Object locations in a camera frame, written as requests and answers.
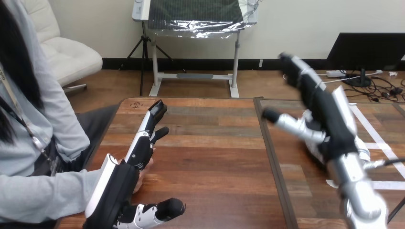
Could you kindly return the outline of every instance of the wooden tabletop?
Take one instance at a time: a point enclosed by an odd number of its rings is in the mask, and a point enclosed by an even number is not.
[[[107,153],[123,158],[147,109],[159,98],[124,100],[89,170]],[[187,205],[184,215],[164,229],[286,228],[253,99],[163,98],[168,111],[157,129],[155,165],[133,204],[174,197]],[[83,214],[59,228],[79,229]]]
[[[159,98],[124,100],[89,170],[101,167],[107,153],[123,158],[147,109]],[[336,189],[314,165],[305,144],[261,120],[265,106],[301,117],[299,101],[266,99],[162,98],[168,111],[157,128],[170,133],[159,140],[155,165],[133,204],[157,203],[171,197],[187,205],[184,215],[162,229],[342,229]],[[356,107],[398,157],[405,156],[405,106],[357,104]],[[359,137],[377,145],[375,133],[357,120]],[[371,159],[387,159],[370,149]],[[394,166],[371,171],[372,180],[404,182]],[[405,190],[378,190],[392,210]],[[79,229],[83,214],[66,217],[60,228]],[[389,224],[405,228],[405,210]]]

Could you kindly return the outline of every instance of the person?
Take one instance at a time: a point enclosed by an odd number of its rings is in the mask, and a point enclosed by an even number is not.
[[[52,228],[85,210],[99,171],[83,168],[117,106],[75,115],[19,0],[0,0],[0,79],[0,228]]]

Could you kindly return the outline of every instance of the desk frame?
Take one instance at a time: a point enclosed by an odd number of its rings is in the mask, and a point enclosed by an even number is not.
[[[238,74],[238,62],[239,62],[239,48],[240,48],[240,31],[237,33],[237,38],[235,42],[235,55],[234,55],[234,71],[232,74],[228,75],[212,75],[211,80],[227,80],[229,82],[229,88],[231,91],[231,97],[232,98],[239,98],[239,91],[238,91],[238,85],[236,83],[236,78]],[[158,96],[158,92],[160,89],[160,85],[162,83],[163,79],[179,79],[177,74],[166,74],[166,73],[160,73],[158,69],[158,58],[156,54],[156,40],[152,41],[152,62],[153,62],[153,86],[152,89],[150,90],[149,96]],[[198,77],[198,76],[193,76],[193,74],[190,74],[190,78],[188,79],[207,79],[206,77]]]

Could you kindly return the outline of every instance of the sleeve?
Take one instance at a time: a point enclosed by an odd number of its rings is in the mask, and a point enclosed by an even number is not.
[[[0,175],[0,223],[40,223],[83,212],[99,170],[55,177]]]
[[[58,152],[65,161],[71,161],[89,146],[89,138],[79,124],[70,102],[48,65],[30,16],[21,2],[16,2],[19,12],[16,20],[27,44],[34,74],[41,90],[44,103],[42,114],[53,126]]]

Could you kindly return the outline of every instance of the computer monitor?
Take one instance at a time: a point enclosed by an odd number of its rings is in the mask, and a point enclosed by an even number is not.
[[[356,87],[370,86],[366,70],[394,70],[405,56],[405,33],[342,32],[327,58],[331,70],[360,71],[360,77],[343,81]],[[352,78],[358,74],[346,74]]]

